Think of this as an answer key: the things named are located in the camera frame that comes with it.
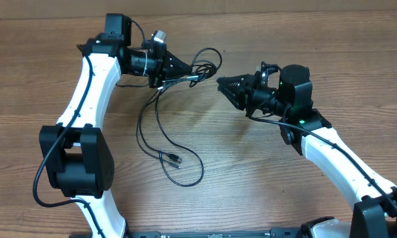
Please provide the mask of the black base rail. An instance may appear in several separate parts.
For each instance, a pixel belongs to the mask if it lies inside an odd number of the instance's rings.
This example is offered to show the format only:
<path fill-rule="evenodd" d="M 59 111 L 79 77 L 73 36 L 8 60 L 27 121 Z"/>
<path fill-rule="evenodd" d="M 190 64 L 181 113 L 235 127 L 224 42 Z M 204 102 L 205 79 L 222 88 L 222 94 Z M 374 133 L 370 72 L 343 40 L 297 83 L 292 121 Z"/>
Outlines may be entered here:
<path fill-rule="evenodd" d="M 331 217 L 308 221 L 300 227 L 273 227 L 261 231 L 202 231 L 164 233 L 159 231 L 127 232 L 124 237 L 134 238 L 283 238 L 283 237 L 364 237 L 350 222 Z"/>

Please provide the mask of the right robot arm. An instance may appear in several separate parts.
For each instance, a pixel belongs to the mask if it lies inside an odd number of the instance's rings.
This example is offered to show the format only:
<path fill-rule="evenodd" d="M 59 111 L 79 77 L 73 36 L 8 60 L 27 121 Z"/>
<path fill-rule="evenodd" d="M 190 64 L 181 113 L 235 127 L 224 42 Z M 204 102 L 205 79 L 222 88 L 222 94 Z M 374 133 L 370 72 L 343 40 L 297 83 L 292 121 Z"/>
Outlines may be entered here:
<path fill-rule="evenodd" d="M 331 123 L 313 107 L 309 68 L 263 62 L 255 74 L 220 77 L 218 91 L 246 117 L 270 124 L 314 163 L 344 196 L 350 222 L 324 216 L 287 229 L 290 237 L 397 237 L 397 186 L 360 159 Z"/>

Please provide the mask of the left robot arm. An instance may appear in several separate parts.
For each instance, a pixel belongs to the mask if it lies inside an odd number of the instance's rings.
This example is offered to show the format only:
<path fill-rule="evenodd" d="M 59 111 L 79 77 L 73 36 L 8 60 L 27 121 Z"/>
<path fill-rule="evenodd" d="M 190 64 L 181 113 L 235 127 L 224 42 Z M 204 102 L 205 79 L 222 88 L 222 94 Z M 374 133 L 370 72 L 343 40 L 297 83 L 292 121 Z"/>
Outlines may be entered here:
<path fill-rule="evenodd" d="M 161 88 L 167 81 L 192 73 L 192 66 L 171 54 L 160 30 L 140 48 L 131 47 L 134 20 L 108 13 L 104 32 L 79 45 L 83 64 L 73 96 L 54 126 L 43 126 L 39 142 L 43 160 L 32 185 L 34 200 L 43 207 L 76 203 L 93 237 L 127 237 L 127 222 L 110 190 L 114 160 L 102 127 L 112 91 L 122 75 L 146 77 L 147 86 Z M 41 201 L 38 182 L 46 172 L 50 185 L 66 200 Z"/>

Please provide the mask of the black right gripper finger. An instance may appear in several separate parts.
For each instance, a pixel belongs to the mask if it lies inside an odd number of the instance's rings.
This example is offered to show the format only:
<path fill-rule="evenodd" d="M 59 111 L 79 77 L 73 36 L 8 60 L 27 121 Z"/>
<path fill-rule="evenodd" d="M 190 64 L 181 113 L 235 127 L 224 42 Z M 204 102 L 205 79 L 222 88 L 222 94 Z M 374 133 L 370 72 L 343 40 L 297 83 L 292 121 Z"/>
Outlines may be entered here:
<path fill-rule="evenodd" d="M 217 79 L 219 86 L 228 89 L 244 89 L 254 81 L 254 75 L 245 74 L 234 77 L 220 77 Z"/>
<path fill-rule="evenodd" d="M 218 91 L 220 91 L 231 104 L 239 110 L 244 110 L 246 108 L 246 99 L 244 93 L 233 93 L 226 87 L 218 86 Z"/>

